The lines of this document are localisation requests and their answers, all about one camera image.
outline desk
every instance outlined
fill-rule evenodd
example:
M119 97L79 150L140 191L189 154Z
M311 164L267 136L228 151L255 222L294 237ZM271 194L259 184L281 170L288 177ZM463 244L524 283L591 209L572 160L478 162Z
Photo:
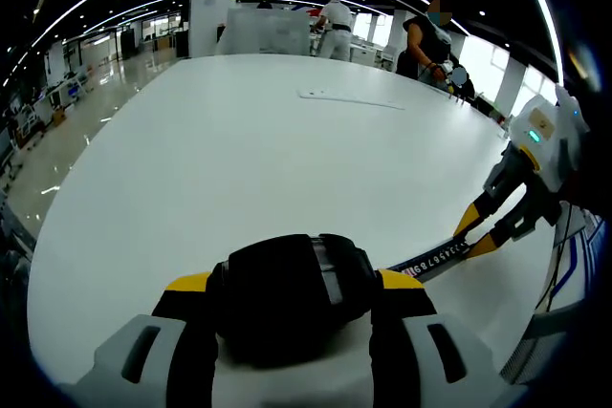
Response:
M314 88L405 110L298 96ZM449 237L481 193L501 135L468 104L352 63L271 54L179 62L117 112L55 196L30 277L33 355L53 381L74 382L167 284L274 236L341 234L375 268L417 256ZM540 223L427 290L505 361L542 291L552 242ZM458 285L462 272L479 284Z

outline window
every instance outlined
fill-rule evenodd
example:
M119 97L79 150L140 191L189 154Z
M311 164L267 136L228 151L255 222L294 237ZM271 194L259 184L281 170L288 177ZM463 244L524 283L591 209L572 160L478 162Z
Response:
M459 62L470 74L476 94L495 101L510 54L503 48L473 35L466 37Z
M372 14L370 13L357 13L357 19L355 20L355 28L353 28L353 34L363 40L367 40L367 35L370 32L370 23L372 22Z
M550 78L544 76L538 69L529 66L523 76L523 83L520 86L516 101L514 102L511 115L515 117L520 114L525 104L529 102L535 95L541 95L551 104L557 103L557 95L555 94L555 83Z
M159 18L153 21L155 23L155 36L161 37L168 33L168 18Z
M376 30L374 30L374 38L372 41L381 47L386 47L389 43L389 35L391 35L391 23L393 23L393 16L379 16L379 20L376 23Z

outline column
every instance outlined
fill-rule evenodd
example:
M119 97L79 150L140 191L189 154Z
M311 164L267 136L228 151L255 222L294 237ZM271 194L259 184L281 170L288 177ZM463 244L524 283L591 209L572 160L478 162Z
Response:
M448 35L450 35L450 52L457 56L461 55L461 51L463 50L463 44L466 41L466 37L462 33L448 31Z
M526 66L510 56L504 78L501 80L501 86L495 98L495 108L504 117L508 117L513 109L526 71Z
M61 42L55 42L45 54L45 70L48 86L56 85L64 79L67 69Z
M391 34L386 45L386 52L394 54L392 72L395 72L398 64L398 56L405 50L408 43L408 34L404 30L404 22L415 16L411 11L395 10L393 22L391 23Z
M217 46L217 27L227 24L228 10L236 0L191 0L189 15L189 55L211 56Z
M377 14L372 15L372 20L370 21L370 30L367 32L367 41L371 42L374 40L374 33L376 32L376 24L379 21L379 16Z
M130 23L130 29L134 30L134 47L138 49L142 38L142 21L134 21Z

